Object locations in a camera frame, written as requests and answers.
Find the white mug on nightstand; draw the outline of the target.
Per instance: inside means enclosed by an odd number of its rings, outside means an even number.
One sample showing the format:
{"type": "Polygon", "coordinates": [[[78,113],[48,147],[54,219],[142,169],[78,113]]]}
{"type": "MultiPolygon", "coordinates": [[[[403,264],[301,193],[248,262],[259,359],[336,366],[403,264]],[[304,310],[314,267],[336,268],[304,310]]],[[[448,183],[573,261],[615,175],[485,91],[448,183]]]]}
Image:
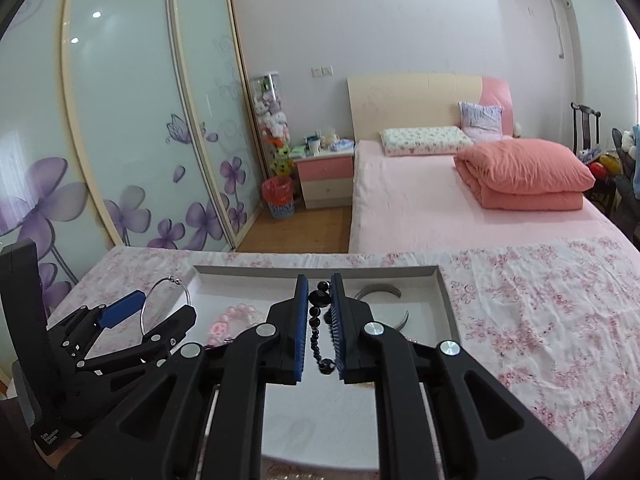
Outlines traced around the white mug on nightstand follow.
{"type": "Polygon", "coordinates": [[[320,136],[310,136],[306,139],[308,154],[318,156],[322,151],[322,139],[320,136]]]}

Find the floral white pillow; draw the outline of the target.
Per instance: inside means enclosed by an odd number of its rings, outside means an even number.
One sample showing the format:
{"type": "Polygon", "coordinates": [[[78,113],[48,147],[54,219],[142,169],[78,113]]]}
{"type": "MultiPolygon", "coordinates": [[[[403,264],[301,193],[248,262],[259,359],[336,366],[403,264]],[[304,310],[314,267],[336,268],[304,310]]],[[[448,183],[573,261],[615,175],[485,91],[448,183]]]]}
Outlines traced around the floral white pillow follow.
{"type": "Polygon", "coordinates": [[[473,144],[456,126],[389,128],[380,136],[386,156],[452,155],[473,144]]]}

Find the plush toy display tube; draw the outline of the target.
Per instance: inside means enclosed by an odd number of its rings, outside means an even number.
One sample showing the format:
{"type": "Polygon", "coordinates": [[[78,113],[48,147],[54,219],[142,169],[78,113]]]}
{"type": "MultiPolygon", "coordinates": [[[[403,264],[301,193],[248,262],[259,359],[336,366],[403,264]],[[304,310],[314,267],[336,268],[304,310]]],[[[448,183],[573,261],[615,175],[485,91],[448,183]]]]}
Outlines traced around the plush toy display tube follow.
{"type": "Polygon", "coordinates": [[[269,174],[273,177],[289,177],[293,172],[291,137],[279,81],[280,75],[277,72],[253,78],[250,81],[250,97],[269,174]]]}

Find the folded salmon duvet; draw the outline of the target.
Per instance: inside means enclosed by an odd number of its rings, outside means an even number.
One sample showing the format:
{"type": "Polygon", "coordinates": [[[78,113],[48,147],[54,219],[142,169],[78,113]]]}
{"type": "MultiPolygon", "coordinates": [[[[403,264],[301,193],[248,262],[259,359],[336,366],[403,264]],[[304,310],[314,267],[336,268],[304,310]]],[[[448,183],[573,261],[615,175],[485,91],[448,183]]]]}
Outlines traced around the folded salmon duvet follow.
{"type": "Polygon", "coordinates": [[[596,183],[571,150],[541,139],[468,146],[454,166],[480,206],[493,210],[579,210],[596,183]]]}

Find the lilac patterned pillow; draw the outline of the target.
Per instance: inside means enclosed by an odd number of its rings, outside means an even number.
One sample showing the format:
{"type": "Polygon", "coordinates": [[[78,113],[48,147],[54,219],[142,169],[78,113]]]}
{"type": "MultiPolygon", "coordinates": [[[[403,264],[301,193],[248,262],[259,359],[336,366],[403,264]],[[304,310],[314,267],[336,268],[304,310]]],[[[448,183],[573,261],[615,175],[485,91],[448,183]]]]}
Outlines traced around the lilac patterned pillow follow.
{"type": "Polygon", "coordinates": [[[503,108],[498,105],[480,105],[459,102],[461,130],[474,142],[500,141],[503,137],[503,108]]]}

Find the beige pink headboard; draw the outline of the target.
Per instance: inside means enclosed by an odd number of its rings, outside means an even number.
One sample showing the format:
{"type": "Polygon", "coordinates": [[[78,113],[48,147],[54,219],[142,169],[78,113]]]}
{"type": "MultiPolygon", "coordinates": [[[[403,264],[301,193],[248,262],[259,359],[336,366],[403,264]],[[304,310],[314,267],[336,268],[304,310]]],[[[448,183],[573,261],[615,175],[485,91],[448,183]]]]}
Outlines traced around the beige pink headboard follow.
{"type": "Polygon", "coordinates": [[[461,102],[502,107],[502,132],[514,135],[511,91],[502,79],[434,73],[351,76],[347,89],[356,141],[377,141],[388,128],[457,126],[461,102]]]}

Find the pink bed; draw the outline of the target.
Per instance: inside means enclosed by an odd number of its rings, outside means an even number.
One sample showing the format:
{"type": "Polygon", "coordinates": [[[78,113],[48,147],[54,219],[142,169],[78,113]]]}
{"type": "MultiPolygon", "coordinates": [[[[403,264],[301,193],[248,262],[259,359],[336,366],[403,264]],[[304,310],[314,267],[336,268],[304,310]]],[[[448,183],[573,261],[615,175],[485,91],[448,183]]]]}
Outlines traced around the pink bed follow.
{"type": "Polygon", "coordinates": [[[607,236],[638,249],[593,204],[578,211],[510,211],[480,206],[450,155],[388,157],[378,141],[355,152],[352,254],[446,252],[607,236]]]}

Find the floral pink table cloth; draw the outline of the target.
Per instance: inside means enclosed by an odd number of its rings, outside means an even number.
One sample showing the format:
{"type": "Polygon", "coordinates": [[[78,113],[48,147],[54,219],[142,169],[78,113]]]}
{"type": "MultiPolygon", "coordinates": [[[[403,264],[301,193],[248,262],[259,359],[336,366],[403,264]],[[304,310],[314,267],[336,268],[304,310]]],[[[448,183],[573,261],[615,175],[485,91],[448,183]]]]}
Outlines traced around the floral pink table cloth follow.
{"type": "MultiPolygon", "coordinates": [[[[639,406],[639,255],[607,236],[523,246],[386,255],[268,255],[117,246],[51,314],[111,304],[175,275],[198,318],[189,339],[224,342],[261,323],[295,281],[341,273],[353,295],[368,283],[374,318],[413,341],[454,339],[598,476],[639,406]],[[373,304],[400,305],[385,321],[373,304]]],[[[139,315],[104,332],[94,356],[137,344],[139,315]]]]}

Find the dark wooden chair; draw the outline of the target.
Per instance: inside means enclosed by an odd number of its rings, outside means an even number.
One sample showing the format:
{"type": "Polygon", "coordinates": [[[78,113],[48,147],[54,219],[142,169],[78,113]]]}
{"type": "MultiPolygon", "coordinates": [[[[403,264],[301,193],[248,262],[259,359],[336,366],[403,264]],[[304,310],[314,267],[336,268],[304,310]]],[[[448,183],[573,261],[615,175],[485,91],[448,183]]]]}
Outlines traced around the dark wooden chair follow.
{"type": "Polygon", "coordinates": [[[573,152],[596,148],[600,143],[600,118],[598,110],[575,102],[570,103],[573,112],[573,152]]]}

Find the thin silver hoop bangle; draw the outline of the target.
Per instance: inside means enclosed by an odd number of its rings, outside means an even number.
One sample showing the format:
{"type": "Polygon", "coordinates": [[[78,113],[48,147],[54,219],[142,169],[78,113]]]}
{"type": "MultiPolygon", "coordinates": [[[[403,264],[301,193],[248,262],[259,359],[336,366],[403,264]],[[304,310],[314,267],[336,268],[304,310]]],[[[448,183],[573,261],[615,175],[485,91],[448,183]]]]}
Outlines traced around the thin silver hoop bangle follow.
{"type": "Polygon", "coordinates": [[[192,298],[189,287],[186,286],[186,283],[181,278],[178,278],[178,276],[175,275],[167,275],[157,280],[145,293],[145,297],[142,301],[142,306],[139,311],[139,327],[141,335],[145,336],[151,329],[151,325],[146,322],[146,311],[148,310],[149,306],[152,306],[152,308],[156,309],[161,314],[164,314],[170,310],[170,304],[175,304],[180,299],[182,299],[183,303],[187,306],[192,306],[192,298]],[[154,295],[154,292],[156,292],[157,289],[162,288],[165,284],[179,287],[181,289],[181,292],[172,292],[171,294],[166,294],[159,300],[150,302],[150,299],[154,295]]]}

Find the wall switch plate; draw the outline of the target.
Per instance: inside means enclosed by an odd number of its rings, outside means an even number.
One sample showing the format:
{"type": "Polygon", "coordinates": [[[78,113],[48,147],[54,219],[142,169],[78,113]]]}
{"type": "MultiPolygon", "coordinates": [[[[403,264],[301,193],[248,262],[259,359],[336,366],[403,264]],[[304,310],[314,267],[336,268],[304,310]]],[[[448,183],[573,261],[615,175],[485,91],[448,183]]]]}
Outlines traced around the wall switch plate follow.
{"type": "Polygon", "coordinates": [[[323,66],[323,67],[313,68],[311,70],[311,75],[314,78],[329,77],[329,76],[332,76],[333,74],[334,74],[334,71],[332,66],[323,66]]]}

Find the silver cuff bangle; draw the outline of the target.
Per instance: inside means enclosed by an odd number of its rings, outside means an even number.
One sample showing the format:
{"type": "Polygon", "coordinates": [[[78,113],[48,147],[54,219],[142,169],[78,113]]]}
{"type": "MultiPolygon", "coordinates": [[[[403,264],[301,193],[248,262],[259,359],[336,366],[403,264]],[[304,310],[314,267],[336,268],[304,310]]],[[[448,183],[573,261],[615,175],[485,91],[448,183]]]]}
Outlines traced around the silver cuff bangle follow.
{"type": "MultiPolygon", "coordinates": [[[[366,286],[363,286],[362,289],[358,290],[358,292],[356,292],[355,299],[363,301],[364,298],[371,295],[377,297],[381,295],[393,296],[397,300],[402,298],[401,290],[395,285],[388,283],[373,283],[367,284],[366,286]]],[[[377,314],[386,311],[384,318],[385,321],[389,321],[392,314],[398,315],[400,313],[400,305],[390,300],[382,301],[378,298],[378,300],[373,304],[373,307],[377,314]]]]}

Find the red lined waste basket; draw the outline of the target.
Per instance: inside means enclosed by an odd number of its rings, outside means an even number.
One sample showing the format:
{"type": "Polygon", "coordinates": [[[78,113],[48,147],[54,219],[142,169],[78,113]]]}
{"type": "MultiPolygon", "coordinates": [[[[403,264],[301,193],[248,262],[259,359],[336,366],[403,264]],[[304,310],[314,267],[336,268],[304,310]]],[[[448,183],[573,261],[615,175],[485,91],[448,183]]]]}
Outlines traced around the red lined waste basket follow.
{"type": "Polygon", "coordinates": [[[262,182],[262,198],[273,219],[285,219],[295,212],[294,186],[290,177],[272,177],[262,182]]]}

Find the sliding glass floral wardrobe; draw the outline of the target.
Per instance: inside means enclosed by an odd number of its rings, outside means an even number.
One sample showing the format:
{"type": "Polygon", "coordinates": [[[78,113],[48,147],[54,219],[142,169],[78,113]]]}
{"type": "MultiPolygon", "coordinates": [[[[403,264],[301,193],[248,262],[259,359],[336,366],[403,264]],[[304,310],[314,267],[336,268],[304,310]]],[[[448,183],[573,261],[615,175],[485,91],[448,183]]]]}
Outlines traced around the sliding glass floral wardrobe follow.
{"type": "Polygon", "coordinates": [[[260,205],[232,0],[23,0],[1,39],[1,240],[52,313],[117,245],[225,252],[260,205]]]}

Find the pink beige nightstand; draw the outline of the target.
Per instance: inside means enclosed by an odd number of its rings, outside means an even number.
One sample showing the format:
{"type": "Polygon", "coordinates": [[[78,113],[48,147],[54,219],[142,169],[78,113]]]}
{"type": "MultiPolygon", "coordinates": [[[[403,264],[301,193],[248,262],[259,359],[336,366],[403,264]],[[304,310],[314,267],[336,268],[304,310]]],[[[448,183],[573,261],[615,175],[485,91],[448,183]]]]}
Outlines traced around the pink beige nightstand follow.
{"type": "Polygon", "coordinates": [[[307,209],[346,207],[352,204],[354,155],[350,148],[340,152],[295,159],[295,168],[307,209]]]}

